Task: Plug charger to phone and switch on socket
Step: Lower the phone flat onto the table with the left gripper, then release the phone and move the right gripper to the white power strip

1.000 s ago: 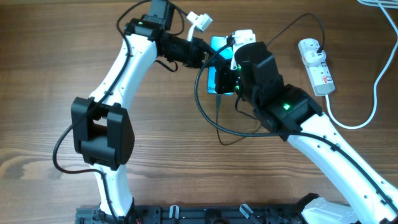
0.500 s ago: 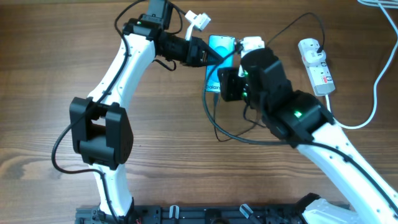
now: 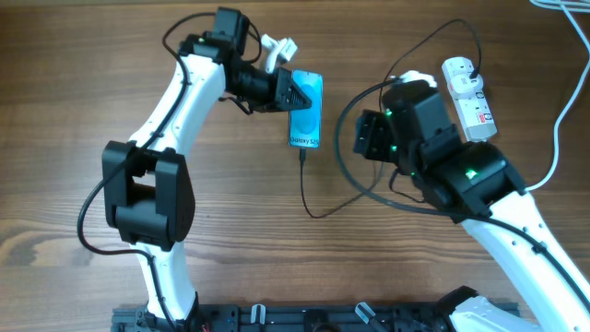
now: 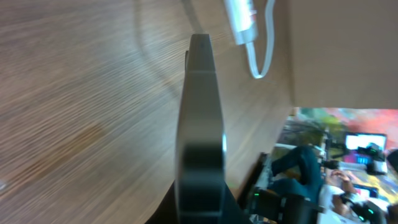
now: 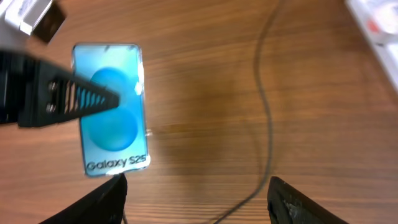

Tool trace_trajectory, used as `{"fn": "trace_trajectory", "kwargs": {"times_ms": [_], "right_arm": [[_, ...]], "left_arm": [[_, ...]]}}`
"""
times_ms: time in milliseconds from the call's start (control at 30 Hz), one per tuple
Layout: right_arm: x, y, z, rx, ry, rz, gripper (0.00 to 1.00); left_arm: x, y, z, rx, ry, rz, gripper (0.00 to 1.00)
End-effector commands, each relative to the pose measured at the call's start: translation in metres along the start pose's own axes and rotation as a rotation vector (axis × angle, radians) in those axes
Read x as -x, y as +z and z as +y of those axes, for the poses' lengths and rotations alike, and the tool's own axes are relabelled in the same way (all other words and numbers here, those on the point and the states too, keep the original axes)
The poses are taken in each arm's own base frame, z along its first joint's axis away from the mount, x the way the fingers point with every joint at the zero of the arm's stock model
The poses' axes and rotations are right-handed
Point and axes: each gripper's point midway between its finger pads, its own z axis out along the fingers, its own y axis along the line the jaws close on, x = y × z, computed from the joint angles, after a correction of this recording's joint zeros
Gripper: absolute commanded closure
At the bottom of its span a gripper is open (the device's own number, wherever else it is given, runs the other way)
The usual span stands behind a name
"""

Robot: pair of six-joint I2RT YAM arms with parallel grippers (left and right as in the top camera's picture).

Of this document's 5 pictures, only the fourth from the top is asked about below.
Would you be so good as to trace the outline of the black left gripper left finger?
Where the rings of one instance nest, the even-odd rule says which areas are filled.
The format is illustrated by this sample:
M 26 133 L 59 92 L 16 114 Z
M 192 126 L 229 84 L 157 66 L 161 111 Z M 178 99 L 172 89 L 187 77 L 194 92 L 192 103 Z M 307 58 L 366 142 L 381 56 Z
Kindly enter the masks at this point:
M 145 224 L 177 224 L 174 183 L 172 183 L 156 211 Z

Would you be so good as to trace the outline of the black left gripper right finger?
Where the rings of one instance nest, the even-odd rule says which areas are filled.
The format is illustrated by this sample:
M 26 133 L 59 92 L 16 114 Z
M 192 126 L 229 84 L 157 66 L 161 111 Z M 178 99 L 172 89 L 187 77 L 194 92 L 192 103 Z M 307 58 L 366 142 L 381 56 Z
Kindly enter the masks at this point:
M 251 224 L 249 217 L 240 209 L 227 185 L 224 191 L 223 224 Z

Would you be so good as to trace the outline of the blue screen Galaxy smartphone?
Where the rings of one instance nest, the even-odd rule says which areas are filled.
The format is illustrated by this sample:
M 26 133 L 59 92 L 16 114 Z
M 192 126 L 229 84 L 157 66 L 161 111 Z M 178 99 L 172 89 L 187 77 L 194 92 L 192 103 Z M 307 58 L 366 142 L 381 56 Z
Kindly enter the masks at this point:
M 219 223 L 223 210 L 225 135 L 210 36 L 193 34 L 175 149 L 175 201 L 180 223 Z

